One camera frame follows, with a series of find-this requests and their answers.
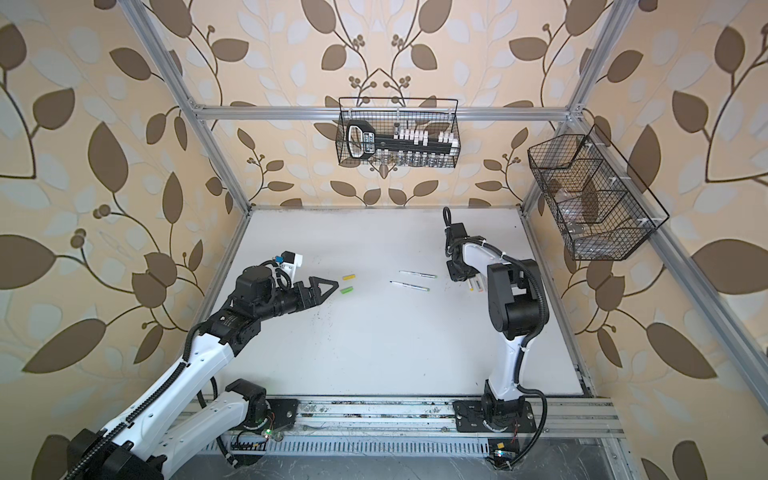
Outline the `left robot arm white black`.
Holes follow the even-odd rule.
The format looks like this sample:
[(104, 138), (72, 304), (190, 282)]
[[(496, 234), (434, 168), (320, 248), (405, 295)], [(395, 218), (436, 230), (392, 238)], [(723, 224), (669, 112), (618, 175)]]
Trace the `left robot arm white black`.
[[(203, 389), (261, 331), (264, 321), (322, 305), (335, 280), (294, 281), (294, 268), (268, 260), (246, 268), (223, 305), (186, 337), (182, 354), (139, 399), (101, 430), (82, 430), (67, 447), (68, 479), (167, 479), (233, 428), (269, 435), (278, 414), (264, 387), (237, 379), (212, 401)], [(201, 409), (183, 422), (192, 402)]]

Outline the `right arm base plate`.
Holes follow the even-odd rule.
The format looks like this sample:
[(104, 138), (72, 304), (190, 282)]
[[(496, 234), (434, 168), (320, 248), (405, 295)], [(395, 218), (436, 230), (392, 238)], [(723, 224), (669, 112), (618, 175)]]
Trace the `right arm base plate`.
[(500, 413), (486, 415), (480, 400), (457, 400), (453, 404), (459, 433), (534, 433), (537, 423), (531, 404), (520, 398), (505, 402)]

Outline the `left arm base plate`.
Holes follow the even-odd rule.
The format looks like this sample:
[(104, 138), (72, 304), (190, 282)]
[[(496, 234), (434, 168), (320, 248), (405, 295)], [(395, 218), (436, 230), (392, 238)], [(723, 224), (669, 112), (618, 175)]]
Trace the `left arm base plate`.
[(298, 407), (298, 399), (260, 397), (249, 402), (245, 420), (235, 429), (266, 434), (275, 429), (291, 428), (297, 419)]

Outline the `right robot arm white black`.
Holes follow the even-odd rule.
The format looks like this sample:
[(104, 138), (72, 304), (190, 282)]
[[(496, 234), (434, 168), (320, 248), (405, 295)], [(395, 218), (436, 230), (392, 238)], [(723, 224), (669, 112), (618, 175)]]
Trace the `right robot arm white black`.
[(500, 359), (481, 397), (485, 421), (491, 422), (520, 412), (530, 397), (546, 399), (541, 390), (522, 384), (526, 354), (549, 322), (546, 291), (536, 261), (514, 258), (485, 238), (469, 235), (462, 223), (444, 222), (450, 279), (485, 279), (489, 319), (501, 335)]

